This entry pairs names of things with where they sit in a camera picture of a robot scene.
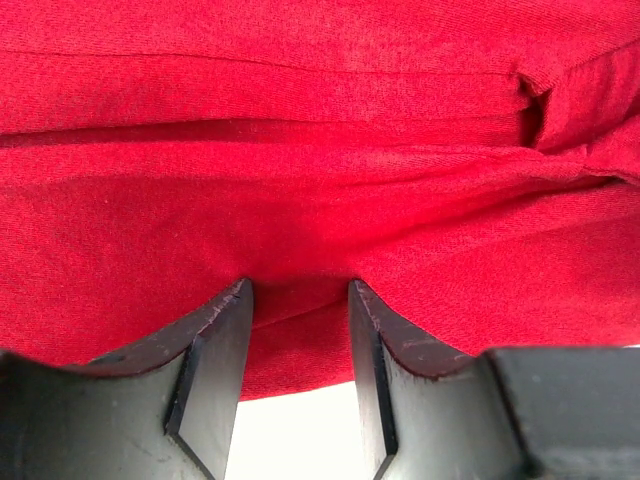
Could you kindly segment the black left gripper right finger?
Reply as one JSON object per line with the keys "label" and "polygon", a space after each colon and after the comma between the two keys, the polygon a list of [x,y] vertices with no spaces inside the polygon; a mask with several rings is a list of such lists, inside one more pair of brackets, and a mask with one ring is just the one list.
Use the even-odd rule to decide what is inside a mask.
{"label": "black left gripper right finger", "polygon": [[349,329],[370,479],[635,479],[639,352],[467,355],[351,282]]}

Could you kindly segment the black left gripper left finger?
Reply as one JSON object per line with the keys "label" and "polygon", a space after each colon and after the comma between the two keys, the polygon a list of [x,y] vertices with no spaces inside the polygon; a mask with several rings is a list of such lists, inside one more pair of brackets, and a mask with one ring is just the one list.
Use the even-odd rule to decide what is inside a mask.
{"label": "black left gripper left finger", "polygon": [[253,317],[250,281],[85,365],[1,354],[5,479],[221,479]]}

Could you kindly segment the dark red t shirt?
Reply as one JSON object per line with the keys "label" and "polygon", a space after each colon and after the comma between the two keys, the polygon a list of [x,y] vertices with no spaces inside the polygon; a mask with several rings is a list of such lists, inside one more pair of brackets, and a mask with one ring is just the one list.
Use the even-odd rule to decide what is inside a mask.
{"label": "dark red t shirt", "polygon": [[639,340],[635,1],[5,1],[1,344],[237,279],[243,395],[351,378],[348,283],[468,353]]}

